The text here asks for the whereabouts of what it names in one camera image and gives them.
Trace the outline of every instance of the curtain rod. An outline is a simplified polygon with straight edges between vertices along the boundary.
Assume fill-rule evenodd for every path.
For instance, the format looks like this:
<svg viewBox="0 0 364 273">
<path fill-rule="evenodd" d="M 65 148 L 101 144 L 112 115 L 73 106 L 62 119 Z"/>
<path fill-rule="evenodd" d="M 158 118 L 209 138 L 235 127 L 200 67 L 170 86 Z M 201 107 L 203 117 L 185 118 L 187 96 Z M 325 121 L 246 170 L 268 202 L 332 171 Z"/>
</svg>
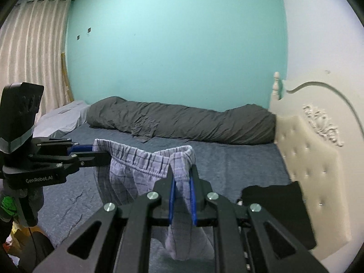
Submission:
<svg viewBox="0 0 364 273">
<path fill-rule="evenodd" d="M 27 1 L 25 1 L 25 3 L 33 3 L 35 1 L 42 2 L 44 0 L 27 0 Z"/>
</svg>

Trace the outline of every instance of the white curtain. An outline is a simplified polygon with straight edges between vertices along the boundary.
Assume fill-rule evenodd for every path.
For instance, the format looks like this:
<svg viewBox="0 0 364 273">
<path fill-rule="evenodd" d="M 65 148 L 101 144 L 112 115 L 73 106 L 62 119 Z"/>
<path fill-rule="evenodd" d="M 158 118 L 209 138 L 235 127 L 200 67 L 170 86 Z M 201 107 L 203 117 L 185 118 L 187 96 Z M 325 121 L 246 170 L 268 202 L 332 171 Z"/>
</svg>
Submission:
<svg viewBox="0 0 364 273">
<path fill-rule="evenodd" d="M 32 0 L 17 4 L 0 29 L 0 95 L 10 83 L 43 85 L 36 121 L 70 102 L 61 69 L 70 2 Z"/>
</svg>

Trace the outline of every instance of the mattress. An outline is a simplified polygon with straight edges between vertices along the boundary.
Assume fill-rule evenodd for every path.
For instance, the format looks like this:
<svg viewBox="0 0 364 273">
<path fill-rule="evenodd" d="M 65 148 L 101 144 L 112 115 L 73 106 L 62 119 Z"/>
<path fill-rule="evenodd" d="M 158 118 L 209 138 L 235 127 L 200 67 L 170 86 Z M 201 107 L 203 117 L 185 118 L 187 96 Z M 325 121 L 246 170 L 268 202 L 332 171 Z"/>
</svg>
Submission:
<svg viewBox="0 0 364 273">
<path fill-rule="evenodd" d="M 111 129 L 91 128 L 83 124 L 65 135 L 80 144 L 92 144 L 95 138 L 109 139 L 149 152 L 191 145 L 196 153 L 200 178 L 208 180 L 213 190 L 232 202 L 241 190 L 252 185 L 267 187 L 287 185 L 291 181 L 276 145 L 256 146 L 205 143 L 183 139 L 154 137 L 143 143 L 131 134 Z M 57 247 L 82 223 L 92 216 L 102 202 L 92 168 L 80 169 L 67 177 L 67 182 L 44 187 L 44 206 L 39 211 L 39 226 Z M 208 260 L 173 260 L 157 241 L 151 241 L 149 272 L 213 273 L 214 262 Z"/>
</svg>

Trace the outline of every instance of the bed post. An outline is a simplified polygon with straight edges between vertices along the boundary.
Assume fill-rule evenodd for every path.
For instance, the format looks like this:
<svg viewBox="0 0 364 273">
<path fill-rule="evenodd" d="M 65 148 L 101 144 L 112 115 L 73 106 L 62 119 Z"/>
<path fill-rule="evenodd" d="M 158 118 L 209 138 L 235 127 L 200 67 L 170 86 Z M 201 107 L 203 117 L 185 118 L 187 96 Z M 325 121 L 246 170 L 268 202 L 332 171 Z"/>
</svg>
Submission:
<svg viewBox="0 0 364 273">
<path fill-rule="evenodd" d="M 274 102 L 276 102 L 277 100 L 279 100 L 279 72 L 274 73 L 273 90 L 270 96 L 270 105 L 269 105 L 270 111 L 273 108 Z"/>
</svg>

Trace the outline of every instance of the wooden bed frame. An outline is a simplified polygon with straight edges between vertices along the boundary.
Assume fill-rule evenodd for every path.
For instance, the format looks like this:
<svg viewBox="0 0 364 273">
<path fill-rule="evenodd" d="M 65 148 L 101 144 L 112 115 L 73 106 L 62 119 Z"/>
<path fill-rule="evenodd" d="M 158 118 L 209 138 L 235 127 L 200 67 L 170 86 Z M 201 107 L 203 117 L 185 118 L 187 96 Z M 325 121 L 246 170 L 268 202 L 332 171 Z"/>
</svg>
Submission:
<svg viewBox="0 0 364 273">
<path fill-rule="evenodd" d="M 364 242 L 364 102 L 329 71 L 280 81 L 269 110 L 275 143 L 298 180 L 314 229 L 312 254 L 343 273 Z"/>
</svg>

